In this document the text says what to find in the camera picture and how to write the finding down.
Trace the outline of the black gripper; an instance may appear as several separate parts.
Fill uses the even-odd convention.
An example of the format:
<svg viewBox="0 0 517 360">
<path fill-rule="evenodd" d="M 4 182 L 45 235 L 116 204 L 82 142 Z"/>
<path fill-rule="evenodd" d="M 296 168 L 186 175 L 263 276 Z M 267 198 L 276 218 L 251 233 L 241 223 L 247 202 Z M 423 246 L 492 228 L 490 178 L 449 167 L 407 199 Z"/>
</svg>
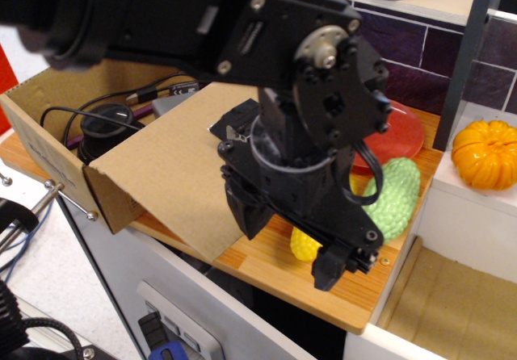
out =
<svg viewBox="0 0 517 360">
<path fill-rule="evenodd" d="M 330 291 L 345 271 L 370 271 L 384 237 L 363 206 L 376 202 L 384 177 L 363 140 L 318 148 L 291 94 L 271 89 L 218 123 L 227 203 L 249 240 L 277 214 L 322 244 L 312 265 L 316 289 Z"/>
</svg>

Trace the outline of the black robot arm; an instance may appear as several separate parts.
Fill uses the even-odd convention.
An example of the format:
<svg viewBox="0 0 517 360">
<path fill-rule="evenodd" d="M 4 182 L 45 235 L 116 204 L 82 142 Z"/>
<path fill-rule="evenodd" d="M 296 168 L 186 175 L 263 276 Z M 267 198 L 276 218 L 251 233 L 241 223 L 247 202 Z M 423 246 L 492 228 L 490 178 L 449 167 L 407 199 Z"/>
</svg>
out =
<svg viewBox="0 0 517 360">
<path fill-rule="evenodd" d="M 110 58 L 256 86 L 248 136 L 218 148 L 239 228 L 253 238 L 279 215 L 307 232 L 322 291 L 375 265 L 376 196 L 354 195 L 349 175 L 359 154 L 384 181 L 364 140 L 387 130 L 389 73 L 346 0 L 1 0 L 1 22 L 54 69 Z"/>
</svg>

